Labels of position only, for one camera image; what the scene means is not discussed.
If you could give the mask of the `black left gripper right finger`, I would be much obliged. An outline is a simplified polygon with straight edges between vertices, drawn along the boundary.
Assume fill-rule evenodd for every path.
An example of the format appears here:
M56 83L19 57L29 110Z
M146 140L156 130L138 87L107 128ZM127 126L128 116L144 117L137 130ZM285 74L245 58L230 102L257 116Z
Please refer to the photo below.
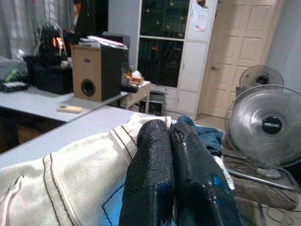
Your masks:
M226 177L192 126L170 127L178 226L240 226L236 200Z

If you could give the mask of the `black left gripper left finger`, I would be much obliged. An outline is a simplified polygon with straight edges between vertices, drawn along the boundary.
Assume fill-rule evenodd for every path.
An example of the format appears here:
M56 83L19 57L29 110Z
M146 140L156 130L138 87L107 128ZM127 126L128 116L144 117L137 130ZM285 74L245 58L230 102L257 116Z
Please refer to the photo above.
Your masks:
M171 143L162 120L146 122L137 136L137 152L127 169L120 226L169 226L174 203Z

